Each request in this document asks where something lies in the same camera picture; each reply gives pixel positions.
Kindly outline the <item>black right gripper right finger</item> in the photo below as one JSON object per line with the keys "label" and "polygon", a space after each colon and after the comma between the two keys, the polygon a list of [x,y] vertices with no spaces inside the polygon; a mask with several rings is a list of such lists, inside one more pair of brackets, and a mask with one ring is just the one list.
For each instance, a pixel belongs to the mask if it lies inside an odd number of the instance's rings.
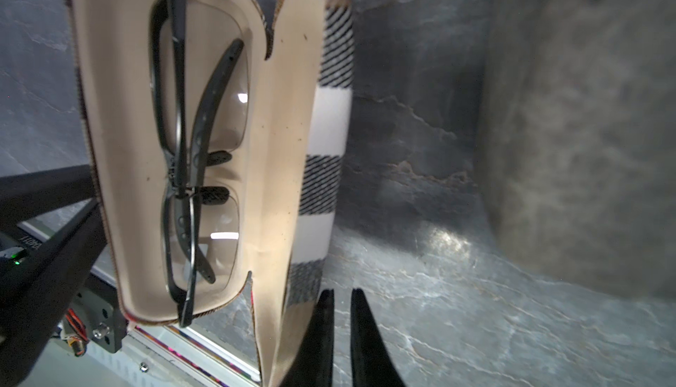
{"label": "black right gripper right finger", "polygon": [[354,387],[405,386],[360,288],[351,292],[350,359]]}

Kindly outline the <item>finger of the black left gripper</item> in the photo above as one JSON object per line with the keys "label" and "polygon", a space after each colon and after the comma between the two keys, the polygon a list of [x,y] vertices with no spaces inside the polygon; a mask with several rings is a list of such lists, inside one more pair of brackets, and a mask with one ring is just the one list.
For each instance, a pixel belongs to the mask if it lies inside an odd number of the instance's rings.
{"label": "finger of the black left gripper", "polygon": [[7,229],[94,196],[88,164],[2,177],[1,228]]}
{"label": "finger of the black left gripper", "polygon": [[29,260],[1,281],[1,385],[26,379],[107,244],[89,201]]}

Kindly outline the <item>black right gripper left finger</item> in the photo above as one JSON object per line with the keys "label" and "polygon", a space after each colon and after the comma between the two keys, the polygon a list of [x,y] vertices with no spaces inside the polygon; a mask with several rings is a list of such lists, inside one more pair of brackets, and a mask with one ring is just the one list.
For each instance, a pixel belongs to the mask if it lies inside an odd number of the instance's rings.
{"label": "black right gripper left finger", "polygon": [[329,387],[333,383],[334,290],[321,292],[298,354],[282,386]]}

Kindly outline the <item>beige case black glasses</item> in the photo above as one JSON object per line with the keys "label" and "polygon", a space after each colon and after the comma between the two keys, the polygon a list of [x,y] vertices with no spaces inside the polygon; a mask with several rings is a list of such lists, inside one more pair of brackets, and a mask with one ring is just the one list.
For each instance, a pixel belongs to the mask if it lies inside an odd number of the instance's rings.
{"label": "beige case black glasses", "polygon": [[126,318],[187,327],[252,289],[265,386],[306,336],[350,124],[351,0],[65,0]]}

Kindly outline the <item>grey case red glasses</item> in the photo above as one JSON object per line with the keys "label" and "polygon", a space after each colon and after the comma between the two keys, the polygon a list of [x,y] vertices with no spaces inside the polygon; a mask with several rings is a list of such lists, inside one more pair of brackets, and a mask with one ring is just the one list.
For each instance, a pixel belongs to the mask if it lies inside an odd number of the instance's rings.
{"label": "grey case red glasses", "polygon": [[675,297],[675,0],[495,0],[475,174],[515,264]]}

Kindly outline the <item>black rimmed eyeglasses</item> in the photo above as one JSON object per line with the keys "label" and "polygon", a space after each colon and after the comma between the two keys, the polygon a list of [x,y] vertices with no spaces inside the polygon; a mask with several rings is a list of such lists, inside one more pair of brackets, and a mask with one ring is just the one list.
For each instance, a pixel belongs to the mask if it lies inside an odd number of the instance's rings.
{"label": "black rimmed eyeglasses", "polygon": [[[203,278],[216,282],[216,274],[199,247],[202,207],[222,206],[231,198],[225,186],[204,184],[207,168],[232,160],[227,150],[211,150],[209,142],[220,103],[239,63],[245,43],[236,38],[221,54],[209,77],[196,110],[193,126],[187,126],[186,43],[188,0],[156,0],[151,7],[149,53],[151,95],[158,142],[167,165],[167,186],[160,211],[160,230],[165,254],[165,276],[170,297],[177,307],[181,327],[195,316],[196,284]],[[161,82],[161,31],[170,28],[174,54],[175,144],[168,142]]]}

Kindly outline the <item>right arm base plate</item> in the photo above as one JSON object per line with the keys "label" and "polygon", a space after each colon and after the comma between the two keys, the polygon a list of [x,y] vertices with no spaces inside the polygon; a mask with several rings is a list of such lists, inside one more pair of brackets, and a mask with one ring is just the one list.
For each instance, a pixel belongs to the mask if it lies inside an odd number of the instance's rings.
{"label": "right arm base plate", "polygon": [[114,355],[123,347],[127,327],[116,289],[91,274],[75,293],[51,340],[77,358],[99,349]]}

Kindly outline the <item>aluminium mounting rail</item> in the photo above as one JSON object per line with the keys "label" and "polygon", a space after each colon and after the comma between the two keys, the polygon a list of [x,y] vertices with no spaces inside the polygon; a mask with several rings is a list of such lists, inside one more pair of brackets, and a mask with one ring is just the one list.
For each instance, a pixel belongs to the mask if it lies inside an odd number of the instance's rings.
{"label": "aluminium mounting rail", "polygon": [[26,386],[258,386],[253,318],[248,289],[225,308],[191,327],[128,326],[112,354],[91,342],[76,357],[52,339]]}

